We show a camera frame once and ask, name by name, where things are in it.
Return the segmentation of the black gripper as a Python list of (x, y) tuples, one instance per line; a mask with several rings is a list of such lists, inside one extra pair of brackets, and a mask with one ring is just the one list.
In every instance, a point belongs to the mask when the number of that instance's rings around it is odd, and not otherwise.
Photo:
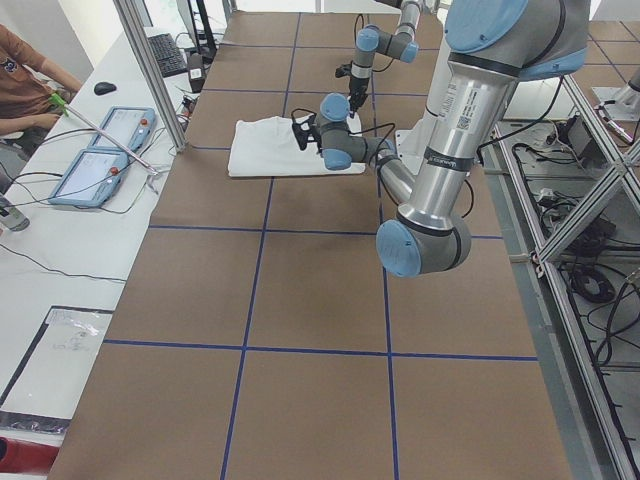
[(351, 76), (349, 79), (349, 116), (355, 117), (358, 111), (367, 99), (369, 86), (369, 78), (359, 78)]
[(322, 136), (317, 130), (310, 131), (310, 142), (316, 144), (316, 153), (322, 154)]

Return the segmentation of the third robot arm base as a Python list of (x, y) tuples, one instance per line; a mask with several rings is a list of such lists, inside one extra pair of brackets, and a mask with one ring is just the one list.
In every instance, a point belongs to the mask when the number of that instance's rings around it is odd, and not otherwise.
[(593, 87), (598, 99), (596, 111), (606, 121), (639, 119), (639, 71), (621, 88)]

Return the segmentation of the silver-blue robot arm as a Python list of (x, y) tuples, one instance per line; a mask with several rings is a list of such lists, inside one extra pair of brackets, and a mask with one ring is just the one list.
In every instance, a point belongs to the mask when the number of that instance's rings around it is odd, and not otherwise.
[(432, 79), (433, 107), (424, 115), (424, 155), (412, 173), (392, 143), (353, 134), (347, 120), (364, 102), (373, 60), (382, 54), (415, 59), (420, 15), (435, 2), (401, 1), (394, 33), (359, 31), (348, 66), (348, 95), (327, 95), (317, 113), (293, 129), (300, 146), (316, 142), (325, 166), (344, 170), (365, 163), (397, 202), (396, 216), (376, 235), (379, 259), (398, 277), (459, 266), (470, 232), (454, 206), (481, 144), (504, 116), (521, 82), (579, 70), (587, 54), (586, 1), (455, 1), (448, 10), (440, 68)]
[(383, 1), (383, 4), (399, 9), (400, 17), (393, 33), (385, 32), (377, 25), (367, 24), (355, 35), (354, 56), (346, 66), (349, 76), (348, 102), (351, 117), (354, 117), (366, 101), (377, 54), (391, 60), (412, 63), (419, 51), (415, 35), (424, 2), (403, 0)]

